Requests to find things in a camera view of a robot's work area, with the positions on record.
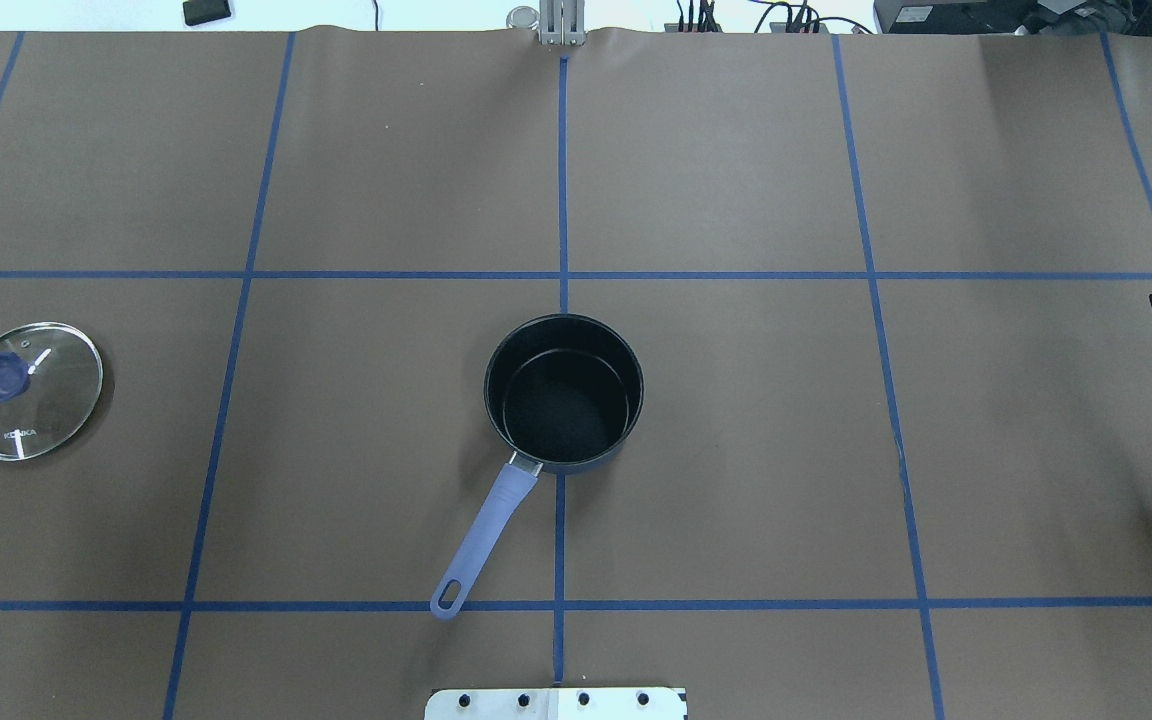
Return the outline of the glass pot lid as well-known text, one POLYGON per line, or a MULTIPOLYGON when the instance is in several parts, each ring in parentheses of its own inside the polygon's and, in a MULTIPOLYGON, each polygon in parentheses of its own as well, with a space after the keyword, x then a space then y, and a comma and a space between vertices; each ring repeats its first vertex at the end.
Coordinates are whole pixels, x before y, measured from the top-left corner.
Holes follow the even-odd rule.
POLYGON ((105 363, 88 334, 29 323, 0 336, 0 461, 41 457, 76 437, 104 387, 105 363))

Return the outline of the brown table mat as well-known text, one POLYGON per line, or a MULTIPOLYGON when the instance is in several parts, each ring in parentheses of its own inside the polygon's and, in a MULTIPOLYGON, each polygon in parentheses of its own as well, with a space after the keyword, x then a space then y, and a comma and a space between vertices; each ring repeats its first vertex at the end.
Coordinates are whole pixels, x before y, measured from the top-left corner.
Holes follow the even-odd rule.
POLYGON ((0 719, 1152 719, 1151 291, 1152 38, 0 32, 0 719), (641 418, 435 619, 556 313, 641 418))

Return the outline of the dark blue saucepan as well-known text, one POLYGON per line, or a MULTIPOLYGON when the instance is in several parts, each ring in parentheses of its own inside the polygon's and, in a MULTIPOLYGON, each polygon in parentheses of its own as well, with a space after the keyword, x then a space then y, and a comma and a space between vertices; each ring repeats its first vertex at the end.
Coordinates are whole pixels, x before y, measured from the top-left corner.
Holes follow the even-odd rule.
POLYGON ((497 344, 483 400, 511 456, 435 584, 431 615, 444 621, 460 615, 540 475, 585 473, 617 455, 641 418, 644 397, 643 367, 630 343, 591 316, 538 316, 497 344))

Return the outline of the white mounting plate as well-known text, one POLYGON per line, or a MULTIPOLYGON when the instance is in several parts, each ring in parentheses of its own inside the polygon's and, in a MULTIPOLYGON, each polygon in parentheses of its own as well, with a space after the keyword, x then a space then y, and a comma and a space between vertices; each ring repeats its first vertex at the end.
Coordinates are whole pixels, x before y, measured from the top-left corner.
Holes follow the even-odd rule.
POLYGON ((684 689, 662 685, 444 689, 425 719, 687 719, 684 689))

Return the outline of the small black box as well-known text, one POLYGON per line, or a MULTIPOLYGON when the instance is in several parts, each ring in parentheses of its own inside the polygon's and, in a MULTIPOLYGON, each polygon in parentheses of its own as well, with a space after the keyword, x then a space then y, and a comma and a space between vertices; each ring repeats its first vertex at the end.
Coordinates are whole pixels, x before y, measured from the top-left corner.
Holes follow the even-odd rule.
POLYGON ((217 20, 232 17, 229 0, 187 0, 180 3, 185 26, 204 26, 217 20))

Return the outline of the aluminium frame post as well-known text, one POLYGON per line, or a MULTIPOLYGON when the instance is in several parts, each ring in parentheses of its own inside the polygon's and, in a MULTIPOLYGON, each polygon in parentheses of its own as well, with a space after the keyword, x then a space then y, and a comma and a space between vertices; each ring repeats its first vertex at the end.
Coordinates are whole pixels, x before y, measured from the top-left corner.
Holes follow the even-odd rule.
POLYGON ((538 1, 538 14, 539 44, 566 47, 585 45, 585 0, 541 0, 538 1))

